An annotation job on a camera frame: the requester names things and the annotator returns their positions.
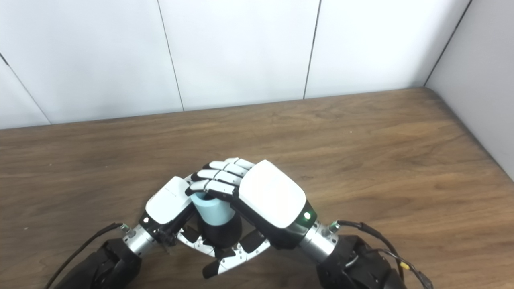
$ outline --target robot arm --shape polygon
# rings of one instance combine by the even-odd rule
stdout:
[[[228,256],[226,252],[217,247],[216,242],[210,242],[205,234],[200,234],[193,228],[185,226],[186,222],[195,214],[195,204],[192,198],[185,195],[185,191],[191,182],[190,177],[182,179],[173,177],[164,187],[154,194],[146,203],[144,213],[139,218],[138,224],[133,229],[125,230],[123,238],[106,241],[96,252],[89,255],[77,264],[56,286],[56,289],[122,289],[125,288],[139,273],[141,260],[156,244],[165,247],[175,245],[175,240],[183,242],[187,246],[212,257],[222,258]],[[232,238],[237,240],[241,230],[241,220],[235,216],[230,206],[220,204],[219,200],[204,202],[209,209],[197,208],[200,214],[203,212],[225,215],[224,219],[203,216],[227,230],[235,231]],[[48,282],[48,289],[57,275]]]
[[[171,245],[194,214],[194,206],[184,194],[188,186],[179,177],[171,179],[148,200],[135,228],[128,230],[123,238],[107,240],[77,264],[55,288],[125,288],[138,275],[141,258],[156,244]]]
[[[342,223],[321,224],[303,190],[269,161],[256,165],[239,158],[212,161],[191,180],[194,182],[187,195],[205,192],[227,201],[256,228],[252,237],[245,237],[254,245],[243,246],[244,253],[252,257],[260,254],[260,246],[268,241],[277,249],[299,247],[316,263],[324,288],[406,289],[400,274],[377,249],[371,249],[358,236],[336,235]],[[362,231],[382,237],[361,224],[358,228]],[[206,271],[222,272],[225,264],[237,261],[237,254],[223,257],[207,265],[204,276],[209,277]],[[420,281],[426,289],[431,288],[428,278]]]

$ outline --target wood grain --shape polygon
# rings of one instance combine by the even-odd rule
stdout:
[[[0,287],[41,288],[99,228],[135,224],[172,176],[232,156],[275,163],[322,222],[376,227],[437,288],[514,287],[514,185],[425,88],[0,131]],[[210,280],[209,257],[163,252],[130,288],[320,288],[299,250]]]

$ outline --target robotic hand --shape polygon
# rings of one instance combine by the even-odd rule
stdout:
[[[120,227],[125,237],[107,240],[96,252],[77,264],[56,286],[56,289],[122,289],[139,273],[141,259],[156,244],[175,245],[176,240],[212,257],[221,257],[223,249],[237,242],[241,236],[241,219],[228,203],[207,199],[205,194],[185,195],[189,177],[173,177],[153,195],[130,229],[125,224],[112,224],[100,230],[75,252],[45,286],[48,289],[62,269],[94,238]],[[200,233],[186,222],[198,210]]]
[[[400,258],[373,228],[348,221],[321,224],[303,190],[267,160],[256,165],[240,158],[212,161],[191,175],[191,180],[186,195],[201,192],[227,201],[256,228],[237,248],[208,264],[203,271],[206,278],[250,260],[271,244],[277,249],[301,248],[316,263],[324,288],[406,289],[402,267],[411,270],[425,289],[433,288],[430,280]],[[390,250],[371,249],[358,236],[336,235],[344,225],[381,239]],[[397,259],[399,273],[380,252]]]

